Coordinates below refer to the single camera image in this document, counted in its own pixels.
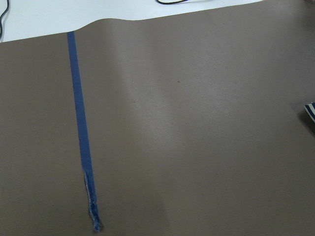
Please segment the navy white striped polo shirt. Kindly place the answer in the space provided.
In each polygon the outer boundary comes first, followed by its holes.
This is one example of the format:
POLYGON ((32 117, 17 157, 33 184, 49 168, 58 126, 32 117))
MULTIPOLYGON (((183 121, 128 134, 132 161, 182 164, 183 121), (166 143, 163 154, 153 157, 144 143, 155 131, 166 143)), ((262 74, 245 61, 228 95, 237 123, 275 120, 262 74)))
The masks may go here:
POLYGON ((315 103, 312 102, 304 106, 305 111, 308 113, 313 122, 315 122, 315 103))

